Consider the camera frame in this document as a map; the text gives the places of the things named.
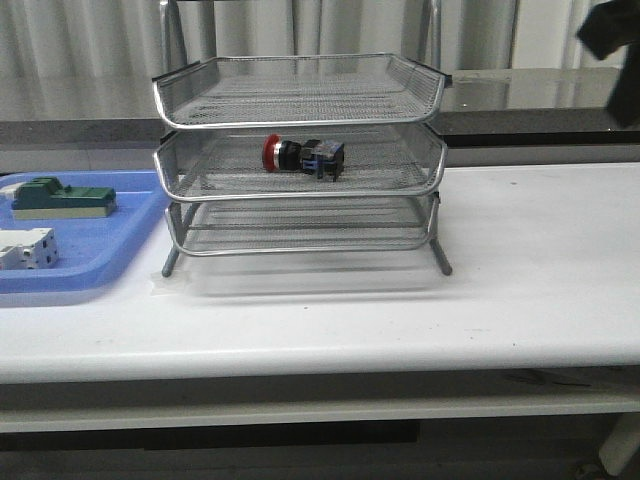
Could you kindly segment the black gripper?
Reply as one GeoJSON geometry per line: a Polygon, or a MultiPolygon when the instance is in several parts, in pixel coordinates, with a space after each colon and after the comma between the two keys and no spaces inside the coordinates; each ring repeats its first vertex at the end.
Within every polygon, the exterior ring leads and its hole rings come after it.
{"type": "Polygon", "coordinates": [[[598,60],[621,48],[626,57],[611,91],[606,112],[622,128],[639,125],[639,2],[615,0],[595,5],[576,33],[598,60]]]}

